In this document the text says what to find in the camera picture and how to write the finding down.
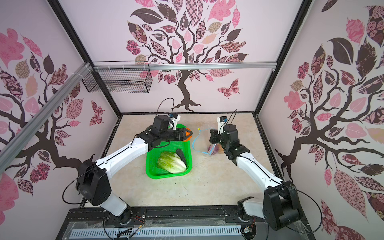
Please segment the orange small pumpkin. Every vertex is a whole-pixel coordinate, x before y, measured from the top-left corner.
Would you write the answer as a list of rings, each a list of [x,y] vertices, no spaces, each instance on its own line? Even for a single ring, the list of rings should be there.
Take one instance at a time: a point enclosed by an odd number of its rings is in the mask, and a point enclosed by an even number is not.
[[[193,136],[193,132],[188,129],[188,128],[184,128],[184,133],[185,133],[185,136],[184,136],[184,142],[187,142],[191,139],[191,137]]]

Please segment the brown potato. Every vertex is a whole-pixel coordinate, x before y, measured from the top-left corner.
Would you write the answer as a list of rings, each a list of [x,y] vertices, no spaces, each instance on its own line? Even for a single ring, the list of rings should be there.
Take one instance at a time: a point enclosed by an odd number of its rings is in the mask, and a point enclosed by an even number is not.
[[[224,149],[222,148],[221,145],[216,145],[215,146],[215,151],[217,154],[223,154],[224,153]]]

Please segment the dark green cucumber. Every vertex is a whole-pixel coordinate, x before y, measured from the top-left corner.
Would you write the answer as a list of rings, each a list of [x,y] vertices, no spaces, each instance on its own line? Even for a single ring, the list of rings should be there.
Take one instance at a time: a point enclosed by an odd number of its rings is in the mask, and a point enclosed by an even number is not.
[[[178,157],[180,158],[180,160],[184,163],[184,165],[187,167],[188,164],[187,164],[186,157],[185,157],[183,151],[182,151],[181,149],[177,149],[177,150],[176,150],[176,154],[178,155]]]

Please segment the napa cabbage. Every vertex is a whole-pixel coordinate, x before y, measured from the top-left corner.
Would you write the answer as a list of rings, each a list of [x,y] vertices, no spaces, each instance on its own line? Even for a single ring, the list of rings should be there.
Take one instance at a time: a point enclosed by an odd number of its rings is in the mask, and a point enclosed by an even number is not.
[[[157,160],[157,167],[171,174],[183,173],[187,170],[178,155],[173,152],[162,152]]]

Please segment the green plastic basket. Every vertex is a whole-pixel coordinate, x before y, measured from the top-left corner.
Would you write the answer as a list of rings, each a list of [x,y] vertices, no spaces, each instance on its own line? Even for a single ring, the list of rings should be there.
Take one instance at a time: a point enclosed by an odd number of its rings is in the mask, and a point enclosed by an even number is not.
[[[146,174],[151,179],[187,175],[193,167],[190,141],[162,142],[146,156]]]

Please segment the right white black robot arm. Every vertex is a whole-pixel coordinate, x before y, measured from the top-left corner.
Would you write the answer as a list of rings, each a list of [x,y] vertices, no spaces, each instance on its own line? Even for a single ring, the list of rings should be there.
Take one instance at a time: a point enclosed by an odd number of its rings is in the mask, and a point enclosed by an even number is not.
[[[291,182],[284,182],[268,171],[239,140],[237,127],[224,122],[210,130],[210,143],[221,145],[226,157],[247,173],[264,191],[263,201],[244,200],[241,207],[246,215],[262,218],[275,231],[301,220],[302,207],[298,191]]]

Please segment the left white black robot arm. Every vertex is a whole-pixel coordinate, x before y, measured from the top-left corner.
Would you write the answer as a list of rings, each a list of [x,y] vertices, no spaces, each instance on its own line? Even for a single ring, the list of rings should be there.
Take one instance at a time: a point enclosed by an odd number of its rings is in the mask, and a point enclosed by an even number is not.
[[[193,132],[177,128],[181,116],[155,116],[154,122],[137,134],[126,146],[99,160],[84,161],[75,180],[76,190],[92,205],[107,211],[120,225],[126,225],[133,216],[132,208],[113,193],[110,179],[136,158],[152,151],[162,142],[186,142]]]

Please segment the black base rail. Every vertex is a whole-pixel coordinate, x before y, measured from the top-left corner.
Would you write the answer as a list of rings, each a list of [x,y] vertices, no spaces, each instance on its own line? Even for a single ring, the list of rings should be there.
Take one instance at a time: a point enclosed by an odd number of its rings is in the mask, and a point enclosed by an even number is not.
[[[304,235],[309,226],[302,221],[278,231],[272,230],[260,218],[242,220],[237,206],[183,206],[183,207],[133,207],[133,216],[126,225],[120,225],[101,208],[76,208],[69,210],[57,235],[66,237],[73,229],[130,228],[130,227],[191,227],[191,226],[240,226],[242,237],[176,237],[170,239],[139,238],[134,240],[313,240],[313,234]]]

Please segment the aluminium rail back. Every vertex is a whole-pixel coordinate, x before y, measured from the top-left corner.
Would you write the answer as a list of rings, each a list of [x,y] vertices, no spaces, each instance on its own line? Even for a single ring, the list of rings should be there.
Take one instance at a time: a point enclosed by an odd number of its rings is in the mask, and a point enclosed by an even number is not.
[[[241,62],[241,63],[198,63],[198,64],[143,64],[143,65],[112,65],[103,62],[94,63],[95,71],[112,70],[144,70],[144,71],[173,71],[173,70],[213,70],[213,69],[275,69],[275,62]]]

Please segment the aluminium rail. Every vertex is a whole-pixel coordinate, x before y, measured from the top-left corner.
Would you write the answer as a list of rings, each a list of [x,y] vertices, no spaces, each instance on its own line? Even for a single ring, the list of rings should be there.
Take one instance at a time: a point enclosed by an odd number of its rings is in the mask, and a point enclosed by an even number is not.
[[[95,71],[112,70],[144,70],[144,71],[173,71],[173,70],[213,70],[213,69],[275,69],[275,62],[241,62],[241,63],[198,63],[198,64],[143,64],[143,65],[112,65],[103,62],[94,63]]]
[[[90,63],[83,63],[54,94],[39,112],[22,128],[9,144],[1,152],[1,173],[3,173],[10,163],[17,157],[21,150],[28,144],[33,136],[38,132],[45,121],[54,113],[55,109],[70,94],[73,88],[91,72]]]

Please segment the aluminium rail left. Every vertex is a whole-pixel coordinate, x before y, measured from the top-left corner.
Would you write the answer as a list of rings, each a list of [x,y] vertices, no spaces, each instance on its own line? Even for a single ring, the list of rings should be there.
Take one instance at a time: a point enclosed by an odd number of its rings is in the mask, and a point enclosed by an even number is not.
[[[39,112],[22,128],[9,144],[1,152],[1,173],[3,173],[10,163],[17,157],[21,150],[28,144],[33,136],[38,132],[45,121],[54,113],[55,109],[70,94],[73,88],[91,72],[90,63],[83,63],[54,94]]]

